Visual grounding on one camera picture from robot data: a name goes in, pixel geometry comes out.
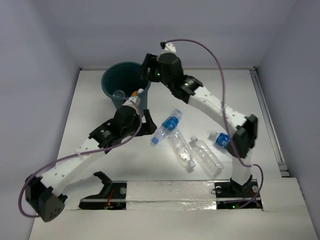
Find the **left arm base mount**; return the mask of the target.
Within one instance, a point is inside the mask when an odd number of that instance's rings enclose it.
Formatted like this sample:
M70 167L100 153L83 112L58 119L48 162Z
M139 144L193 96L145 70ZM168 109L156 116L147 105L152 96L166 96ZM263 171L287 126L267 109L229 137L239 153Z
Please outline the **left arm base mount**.
M93 175L101 180L103 187L98 194L82 198L78 207L81 210L125 210L128 182L113 181L102 171Z

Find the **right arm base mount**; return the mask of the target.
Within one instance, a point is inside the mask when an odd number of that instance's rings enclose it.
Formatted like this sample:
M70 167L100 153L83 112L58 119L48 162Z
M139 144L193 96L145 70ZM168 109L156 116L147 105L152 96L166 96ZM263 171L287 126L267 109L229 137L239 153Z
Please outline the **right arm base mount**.
M218 210L263 209L259 186L252 176L244 185L238 185L232 179L214 183L211 194L216 197Z

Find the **yellow drink bottle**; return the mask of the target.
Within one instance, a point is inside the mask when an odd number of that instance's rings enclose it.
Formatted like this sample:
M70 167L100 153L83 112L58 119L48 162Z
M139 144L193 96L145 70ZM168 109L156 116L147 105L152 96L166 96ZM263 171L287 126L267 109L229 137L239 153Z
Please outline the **yellow drink bottle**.
M134 96L138 96L139 94L141 94L142 92L144 91L143 88L139 88L138 90L134 91L131 96L134 97Z

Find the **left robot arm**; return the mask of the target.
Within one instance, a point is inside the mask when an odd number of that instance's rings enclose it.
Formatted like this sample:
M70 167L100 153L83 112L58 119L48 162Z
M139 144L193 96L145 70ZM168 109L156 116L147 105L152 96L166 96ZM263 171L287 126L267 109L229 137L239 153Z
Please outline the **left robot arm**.
M63 191L78 174L134 137L153 134L157 126L148 109L140 110L140 101L138 96L130 96L114 117L94 129L74 153L32 173L20 192L18 207L22 207L22 198L25 198L36 217L45 223L52 221L65 208L68 197Z

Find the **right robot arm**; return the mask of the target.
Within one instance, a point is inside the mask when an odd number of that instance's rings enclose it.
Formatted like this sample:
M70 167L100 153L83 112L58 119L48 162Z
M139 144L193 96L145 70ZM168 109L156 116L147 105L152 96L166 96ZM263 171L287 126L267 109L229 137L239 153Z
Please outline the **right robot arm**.
M141 78L162 83L175 98L200 110L227 132L230 142L226 149L232 156L230 190L235 196L242 196L252 180L250 151L258 136L258 118L226 106L225 100L215 97L200 80L185 74L172 41L160 45L162 52L159 55L146 54Z

